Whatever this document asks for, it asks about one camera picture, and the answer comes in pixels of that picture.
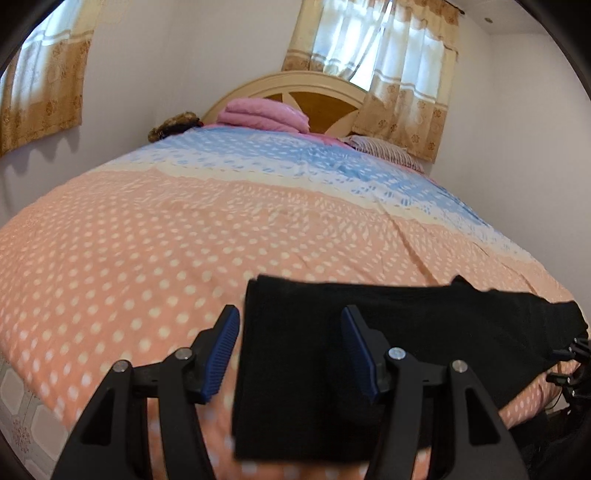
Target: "black clamp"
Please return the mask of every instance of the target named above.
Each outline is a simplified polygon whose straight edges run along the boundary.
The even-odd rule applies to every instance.
[[[240,328],[226,305],[213,328],[157,364],[115,362],[76,423],[52,480],[152,480],[147,398],[158,398],[169,480],[215,480],[195,411],[219,391]]]
[[[581,364],[574,375],[549,373],[546,381],[562,388],[564,399],[570,404],[581,404],[591,400],[591,346],[586,338],[575,338],[568,349],[555,350],[551,358],[555,361],[576,360]]]
[[[385,404],[366,480],[411,479],[427,395],[435,405],[429,480],[529,478],[497,408],[465,362],[425,364],[400,347],[391,348],[354,305],[344,309],[341,328],[359,388],[370,401]]]

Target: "pink folded blanket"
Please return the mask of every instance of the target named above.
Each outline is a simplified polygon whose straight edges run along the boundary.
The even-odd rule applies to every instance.
[[[310,133],[309,119],[306,114],[290,105],[274,100],[266,98],[236,98],[228,102],[224,111],[267,118],[287,127],[292,127],[300,133]]]
[[[234,113],[223,110],[217,116],[217,122],[235,127],[256,128],[257,130],[272,132],[300,133],[297,128],[289,127],[264,116],[250,115],[249,113]]]

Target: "sheer white curtain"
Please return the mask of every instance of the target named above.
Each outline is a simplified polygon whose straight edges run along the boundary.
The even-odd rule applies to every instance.
[[[353,131],[433,162],[458,55],[458,16],[444,0],[304,0],[283,69],[364,88]]]
[[[283,70],[350,80],[382,28],[390,0],[304,0]]]

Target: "curtain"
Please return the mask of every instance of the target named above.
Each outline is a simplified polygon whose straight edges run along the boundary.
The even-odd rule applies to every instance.
[[[365,28],[341,35],[351,24],[353,14],[347,12],[360,5],[371,13]],[[376,10],[388,14],[380,18]],[[459,11],[444,0],[304,0],[284,70],[315,70],[350,80],[377,42],[371,86],[353,132],[434,162],[458,55],[458,17]]]
[[[350,80],[373,45],[390,0],[304,0],[283,70]]]
[[[0,155],[82,123],[86,60],[102,0],[65,0],[0,79]]]

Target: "blue patterned stripe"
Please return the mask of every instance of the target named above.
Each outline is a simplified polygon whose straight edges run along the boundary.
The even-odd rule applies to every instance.
[[[461,200],[422,175],[355,150],[324,145],[288,133],[231,127],[192,129],[113,162],[166,162],[185,167],[305,178],[312,184],[328,185],[375,203],[419,209],[484,244],[523,253]]]

